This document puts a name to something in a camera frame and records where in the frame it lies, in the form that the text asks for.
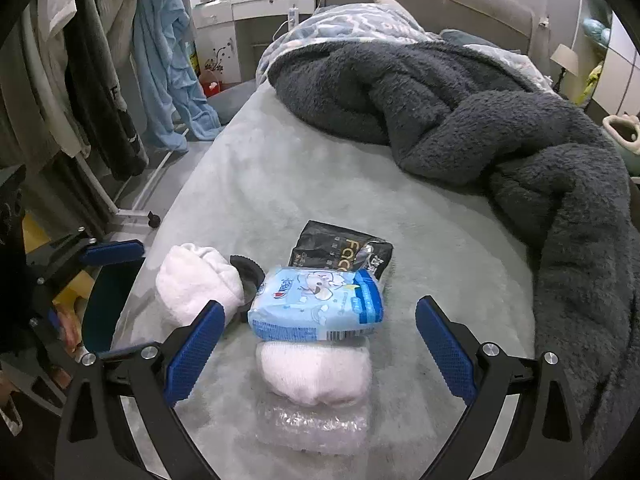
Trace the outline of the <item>bed with grey sheet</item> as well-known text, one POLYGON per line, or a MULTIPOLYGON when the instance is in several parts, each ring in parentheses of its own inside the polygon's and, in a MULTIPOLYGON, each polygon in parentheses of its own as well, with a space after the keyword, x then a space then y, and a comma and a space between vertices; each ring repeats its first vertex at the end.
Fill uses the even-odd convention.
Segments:
POLYGON ((416 479, 463 412, 414 322, 432 296, 453 320, 511 356, 534 352, 532 274, 525 246, 482 196, 410 177, 385 146, 335 139, 293 116, 263 84, 204 154, 156 232, 117 324, 117 348, 164 339, 174 327, 155 295, 168 250, 190 242, 284 266, 310 220, 384 238, 385 318, 370 341, 369 437, 354 456, 323 456, 262 443, 265 390, 256 338, 224 334, 176 411, 225 479, 416 479))

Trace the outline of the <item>white wardrobe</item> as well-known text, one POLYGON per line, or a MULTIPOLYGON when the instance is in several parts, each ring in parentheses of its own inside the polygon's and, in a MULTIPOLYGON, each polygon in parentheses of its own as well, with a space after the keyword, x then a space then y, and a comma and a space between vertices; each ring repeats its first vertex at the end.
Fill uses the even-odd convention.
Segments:
POLYGON ((579 61, 572 101, 595 122, 639 114, 639 51, 606 0, 579 0, 572 49, 579 61))

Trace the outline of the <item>grey floor cushion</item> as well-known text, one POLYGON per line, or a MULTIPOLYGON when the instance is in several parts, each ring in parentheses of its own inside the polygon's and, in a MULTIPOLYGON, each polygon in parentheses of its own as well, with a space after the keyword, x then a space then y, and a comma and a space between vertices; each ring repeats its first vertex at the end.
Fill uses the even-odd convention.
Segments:
POLYGON ((207 99, 217 113, 221 125, 227 125, 256 91, 254 79, 241 82, 207 99))

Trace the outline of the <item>dark teal trash bin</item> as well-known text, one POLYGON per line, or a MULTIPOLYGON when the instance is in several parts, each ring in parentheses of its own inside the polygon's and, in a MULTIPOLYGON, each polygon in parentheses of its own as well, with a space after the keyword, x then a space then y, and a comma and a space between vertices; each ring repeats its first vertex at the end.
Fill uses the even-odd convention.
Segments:
POLYGON ((140 259, 99 270, 81 323, 82 343, 89 352, 111 349, 116 324, 143 263, 140 259))

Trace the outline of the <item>white clothes rack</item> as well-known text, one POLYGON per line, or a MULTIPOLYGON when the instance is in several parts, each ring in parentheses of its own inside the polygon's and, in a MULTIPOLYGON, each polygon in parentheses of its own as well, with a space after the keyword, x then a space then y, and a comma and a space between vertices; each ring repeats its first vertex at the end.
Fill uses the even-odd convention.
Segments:
POLYGON ((189 151, 178 153, 149 145, 145 148, 148 164, 141 174, 127 180, 115 179, 98 156, 76 157, 90 188, 106 207, 113 226, 131 229, 141 224, 144 228, 156 230, 164 220, 200 160, 201 148, 208 147, 207 143, 192 142, 186 125, 176 125, 175 132, 188 141, 189 151))

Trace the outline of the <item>blue patterned quilt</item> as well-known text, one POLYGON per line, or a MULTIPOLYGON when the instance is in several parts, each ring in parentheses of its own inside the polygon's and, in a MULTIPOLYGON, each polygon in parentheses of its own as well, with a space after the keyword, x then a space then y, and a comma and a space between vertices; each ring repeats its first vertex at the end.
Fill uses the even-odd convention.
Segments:
POLYGON ((500 48, 459 29, 444 29, 438 34, 428 32, 397 3, 349 3, 318 9, 265 50, 257 65, 256 84, 265 82, 272 63, 285 53, 313 44, 344 41, 381 41, 386 44, 448 42, 483 53, 515 70, 539 90, 552 91, 551 79, 544 76, 528 56, 500 48))

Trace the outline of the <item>bedside lamp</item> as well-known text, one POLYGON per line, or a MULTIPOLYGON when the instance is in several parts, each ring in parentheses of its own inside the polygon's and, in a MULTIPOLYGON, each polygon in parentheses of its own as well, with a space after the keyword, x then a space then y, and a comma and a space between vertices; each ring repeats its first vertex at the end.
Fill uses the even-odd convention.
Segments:
POLYGON ((579 58, 570 47, 565 44, 559 44, 550 56, 550 60, 560 68, 558 80, 555 81, 553 86, 553 90, 559 93, 566 74, 579 75, 579 58))

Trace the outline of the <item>white sock left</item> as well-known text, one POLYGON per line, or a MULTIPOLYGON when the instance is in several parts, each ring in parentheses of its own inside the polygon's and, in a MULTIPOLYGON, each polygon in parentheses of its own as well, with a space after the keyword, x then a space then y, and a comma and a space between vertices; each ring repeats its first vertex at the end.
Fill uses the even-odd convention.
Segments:
POLYGON ((244 304, 239 271, 213 247, 192 243, 175 245, 160 265, 155 278, 160 300, 179 325, 189 325, 216 301, 224 308, 228 325, 244 304))

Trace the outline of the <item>white dressing table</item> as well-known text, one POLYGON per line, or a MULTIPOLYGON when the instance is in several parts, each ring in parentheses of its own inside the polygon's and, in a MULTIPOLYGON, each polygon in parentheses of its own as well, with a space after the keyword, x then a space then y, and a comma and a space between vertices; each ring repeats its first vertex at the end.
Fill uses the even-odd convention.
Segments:
POLYGON ((309 18, 319 0, 198 0, 192 8, 198 66, 222 88, 255 76, 270 44, 309 18))

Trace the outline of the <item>light blue hanging towel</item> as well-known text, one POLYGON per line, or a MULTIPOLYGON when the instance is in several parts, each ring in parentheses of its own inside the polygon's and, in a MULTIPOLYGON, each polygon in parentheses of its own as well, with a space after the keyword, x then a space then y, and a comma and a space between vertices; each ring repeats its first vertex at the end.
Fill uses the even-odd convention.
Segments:
POLYGON ((178 115, 200 141, 214 140, 222 125, 186 53, 191 20, 183 0, 137 0, 134 68, 146 116, 144 138, 158 148, 184 154, 186 138, 175 132, 178 115))

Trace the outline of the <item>white sock right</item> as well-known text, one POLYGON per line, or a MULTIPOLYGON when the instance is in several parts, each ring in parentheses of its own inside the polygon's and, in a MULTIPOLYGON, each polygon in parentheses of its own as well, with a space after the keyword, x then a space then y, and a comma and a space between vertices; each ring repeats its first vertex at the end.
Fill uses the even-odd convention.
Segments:
POLYGON ((349 406, 362 401, 372 382, 369 341, 264 341, 256 365, 267 387, 301 405, 349 406))

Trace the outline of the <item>black hanging garment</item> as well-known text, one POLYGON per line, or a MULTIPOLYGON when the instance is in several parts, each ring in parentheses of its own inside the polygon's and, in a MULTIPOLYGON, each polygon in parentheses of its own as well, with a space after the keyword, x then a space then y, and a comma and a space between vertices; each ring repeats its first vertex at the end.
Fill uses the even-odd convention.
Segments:
POLYGON ((117 181, 141 174, 149 157, 122 96, 96 0, 74 0, 63 28, 65 85, 74 118, 117 181))

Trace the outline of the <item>clear bubble wrap piece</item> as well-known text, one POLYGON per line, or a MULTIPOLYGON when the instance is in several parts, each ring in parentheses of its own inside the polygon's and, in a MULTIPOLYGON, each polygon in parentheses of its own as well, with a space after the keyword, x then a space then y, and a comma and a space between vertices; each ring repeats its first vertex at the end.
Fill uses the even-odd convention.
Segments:
POLYGON ((256 403, 256 437, 295 451, 355 455, 367 443, 370 418, 368 402, 308 408, 267 393, 256 403))

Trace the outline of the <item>dark grey fleece blanket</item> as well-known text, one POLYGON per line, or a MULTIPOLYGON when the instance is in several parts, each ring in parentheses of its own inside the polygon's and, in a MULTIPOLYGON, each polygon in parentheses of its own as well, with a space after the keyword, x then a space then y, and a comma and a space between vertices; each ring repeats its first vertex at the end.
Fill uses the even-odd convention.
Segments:
POLYGON ((311 44, 268 79, 307 124, 494 203, 528 248, 535 348, 564 363, 597 472, 639 411, 639 232, 613 143, 574 104, 446 42, 311 44))

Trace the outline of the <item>blue tissue packet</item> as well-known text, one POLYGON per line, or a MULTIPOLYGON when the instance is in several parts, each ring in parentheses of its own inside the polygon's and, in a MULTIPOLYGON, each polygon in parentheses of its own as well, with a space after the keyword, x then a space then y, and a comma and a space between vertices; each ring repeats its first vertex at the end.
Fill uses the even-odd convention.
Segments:
POLYGON ((269 271, 247 313, 257 337, 289 342, 367 336, 383 318, 383 296, 368 271, 292 266, 269 271))

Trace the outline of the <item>yellow curtain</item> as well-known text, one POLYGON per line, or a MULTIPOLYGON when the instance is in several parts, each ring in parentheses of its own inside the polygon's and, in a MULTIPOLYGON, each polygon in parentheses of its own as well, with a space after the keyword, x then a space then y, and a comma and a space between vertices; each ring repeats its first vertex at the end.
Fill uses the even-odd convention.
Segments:
POLYGON ((71 311, 79 299, 88 300, 94 281, 80 261, 82 251, 92 241, 86 229, 81 226, 51 240, 30 214, 22 227, 29 270, 52 304, 58 310, 71 311))

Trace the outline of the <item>black round lid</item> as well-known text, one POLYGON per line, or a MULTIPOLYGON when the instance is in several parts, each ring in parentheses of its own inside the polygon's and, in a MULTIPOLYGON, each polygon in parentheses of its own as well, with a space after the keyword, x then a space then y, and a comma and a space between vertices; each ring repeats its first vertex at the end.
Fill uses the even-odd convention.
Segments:
POLYGON ((246 323, 248 310, 262 287, 266 274, 254 260, 244 256, 231 255, 229 262, 238 271, 243 286, 244 301, 238 309, 238 317, 242 323, 246 323))

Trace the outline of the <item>grey hanging garment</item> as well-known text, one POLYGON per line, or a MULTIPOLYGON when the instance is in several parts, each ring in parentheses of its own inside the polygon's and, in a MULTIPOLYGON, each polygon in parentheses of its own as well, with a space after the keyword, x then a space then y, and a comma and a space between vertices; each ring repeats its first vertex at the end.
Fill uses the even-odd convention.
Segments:
MULTIPOLYGON (((115 70, 128 61, 137 0, 96 0, 115 70)), ((91 148, 70 107, 63 28, 74 0, 29 0, 1 43, 1 162, 38 172, 91 148)))

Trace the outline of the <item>white sock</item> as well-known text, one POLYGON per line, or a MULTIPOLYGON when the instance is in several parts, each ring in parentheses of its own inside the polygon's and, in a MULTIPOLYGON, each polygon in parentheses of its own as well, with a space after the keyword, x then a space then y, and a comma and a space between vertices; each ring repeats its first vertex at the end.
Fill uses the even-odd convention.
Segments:
POLYGON ((160 300, 179 325, 189 325, 216 301, 224 308, 228 325, 244 304, 239 271, 213 247, 192 243, 175 245, 160 265, 155 278, 160 300))
POLYGON ((267 387, 301 405, 349 406, 362 401, 372 382, 369 341, 264 341, 256 365, 267 387))

